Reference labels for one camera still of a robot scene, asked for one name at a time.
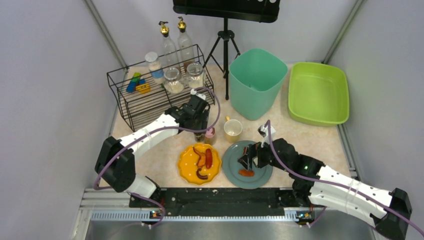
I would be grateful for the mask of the grey-blue plate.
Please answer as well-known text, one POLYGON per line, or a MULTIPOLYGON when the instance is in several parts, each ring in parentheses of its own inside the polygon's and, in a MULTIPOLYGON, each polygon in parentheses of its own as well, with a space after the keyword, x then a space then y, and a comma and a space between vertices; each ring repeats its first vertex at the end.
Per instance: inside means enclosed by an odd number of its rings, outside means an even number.
POLYGON ((254 144, 251 140, 242 140, 232 144, 224 153, 222 157, 222 170, 226 178, 236 187, 242 189, 257 189, 264 186, 271 178, 273 167, 270 165, 262 168, 252 165, 253 176, 243 176, 239 174, 240 170, 245 168, 238 159, 242 157, 244 148, 250 144, 254 144))

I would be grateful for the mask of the black lid spice jar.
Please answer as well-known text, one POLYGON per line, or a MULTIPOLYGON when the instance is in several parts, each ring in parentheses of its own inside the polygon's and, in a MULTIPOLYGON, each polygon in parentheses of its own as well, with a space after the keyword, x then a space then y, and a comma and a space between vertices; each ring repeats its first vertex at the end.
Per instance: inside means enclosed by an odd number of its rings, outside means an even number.
POLYGON ((197 143, 202 143, 205 139, 205 134, 203 132, 194 133, 194 139, 197 143))

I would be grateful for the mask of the pink lid spice jar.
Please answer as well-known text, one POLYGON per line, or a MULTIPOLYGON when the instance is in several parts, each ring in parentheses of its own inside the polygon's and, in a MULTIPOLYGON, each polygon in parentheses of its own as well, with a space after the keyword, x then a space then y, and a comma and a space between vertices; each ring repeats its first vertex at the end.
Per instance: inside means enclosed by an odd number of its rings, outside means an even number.
POLYGON ((207 130, 204 134, 204 142, 209 145, 214 145, 216 142, 216 130, 214 127, 207 130))

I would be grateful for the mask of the cream yellow mug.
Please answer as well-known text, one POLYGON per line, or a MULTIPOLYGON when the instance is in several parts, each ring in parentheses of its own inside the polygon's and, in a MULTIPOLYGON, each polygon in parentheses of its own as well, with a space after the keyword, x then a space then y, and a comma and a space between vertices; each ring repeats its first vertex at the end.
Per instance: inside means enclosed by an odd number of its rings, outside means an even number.
POLYGON ((226 116, 223 129, 226 140, 229 143, 236 143, 243 132, 243 125, 239 120, 226 116))

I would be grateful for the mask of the large clear glass jar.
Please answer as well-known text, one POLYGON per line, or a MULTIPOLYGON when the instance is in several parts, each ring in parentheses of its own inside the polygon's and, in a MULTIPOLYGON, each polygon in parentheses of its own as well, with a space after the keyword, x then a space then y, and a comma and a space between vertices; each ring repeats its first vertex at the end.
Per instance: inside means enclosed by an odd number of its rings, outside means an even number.
POLYGON ((178 94, 184 90, 181 72, 176 67, 171 67, 164 72, 164 88, 171 94, 178 94))

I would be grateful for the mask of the yellow scalloped plate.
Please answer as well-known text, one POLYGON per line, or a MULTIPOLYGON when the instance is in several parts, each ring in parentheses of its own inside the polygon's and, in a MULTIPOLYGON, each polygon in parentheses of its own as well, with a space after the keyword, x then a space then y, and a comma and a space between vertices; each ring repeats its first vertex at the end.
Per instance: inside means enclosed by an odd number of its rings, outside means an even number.
POLYGON ((211 145, 205 143, 195 143, 188 146, 179 156, 177 168, 180 177, 186 182, 195 185, 204 185, 211 182, 221 171, 222 160, 220 154, 211 145), (198 155, 193 151, 195 147, 198 151, 205 153, 206 149, 211 149, 213 155, 213 164, 210 169, 206 169, 205 165, 202 168, 197 167, 198 155), (201 180, 197 177, 196 171, 201 169, 202 175, 207 175, 207 180, 201 180))

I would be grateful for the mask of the blue label jar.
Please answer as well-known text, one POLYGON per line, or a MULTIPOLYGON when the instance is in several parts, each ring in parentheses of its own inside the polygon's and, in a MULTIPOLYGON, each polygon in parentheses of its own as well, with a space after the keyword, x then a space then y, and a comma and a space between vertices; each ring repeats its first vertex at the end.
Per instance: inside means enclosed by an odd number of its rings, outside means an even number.
POLYGON ((158 85, 163 84, 164 70, 162 67, 162 63, 159 60, 158 54, 154 51, 151 51, 148 52, 144 58, 153 81, 158 85))

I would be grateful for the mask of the oil bottle gold cap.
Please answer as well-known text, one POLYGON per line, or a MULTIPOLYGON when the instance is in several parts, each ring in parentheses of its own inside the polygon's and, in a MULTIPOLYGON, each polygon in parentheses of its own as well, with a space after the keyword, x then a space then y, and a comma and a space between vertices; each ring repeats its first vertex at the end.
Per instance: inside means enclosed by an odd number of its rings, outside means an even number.
POLYGON ((183 61, 184 69, 195 62, 194 48, 191 37, 187 33, 187 25, 184 22, 182 16, 178 17, 179 22, 177 24, 179 30, 179 36, 177 38, 177 43, 180 48, 180 55, 183 61))
POLYGON ((158 23, 160 26, 160 33, 163 37, 161 48, 166 60, 166 66, 169 68, 177 68, 179 71, 181 71, 177 48, 174 41, 170 38, 170 30, 166 26, 168 23, 168 21, 159 21, 158 23))

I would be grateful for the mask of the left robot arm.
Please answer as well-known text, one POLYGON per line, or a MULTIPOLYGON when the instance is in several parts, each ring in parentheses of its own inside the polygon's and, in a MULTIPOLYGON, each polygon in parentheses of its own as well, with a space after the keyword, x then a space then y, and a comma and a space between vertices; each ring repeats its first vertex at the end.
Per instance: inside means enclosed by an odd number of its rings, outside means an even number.
POLYGON ((138 131, 119 139, 108 137, 102 144, 95 172, 117 193, 151 198, 159 192, 159 186, 147 176, 136 173, 136 159, 184 130, 197 133, 205 130, 209 106, 204 94, 191 94, 187 103, 168 108, 138 131))

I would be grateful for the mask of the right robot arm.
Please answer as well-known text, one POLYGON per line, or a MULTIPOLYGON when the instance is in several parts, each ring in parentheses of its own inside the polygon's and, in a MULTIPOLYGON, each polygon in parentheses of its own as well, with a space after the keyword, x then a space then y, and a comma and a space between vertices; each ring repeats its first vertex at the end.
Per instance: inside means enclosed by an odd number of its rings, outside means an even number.
POLYGON ((300 206, 324 206, 358 218, 390 240, 404 240, 412 207, 400 189, 379 189, 345 176, 311 156, 298 153, 283 138, 244 147, 237 160, 245 169, 275 167, 294 180, 292 191, 300 206))

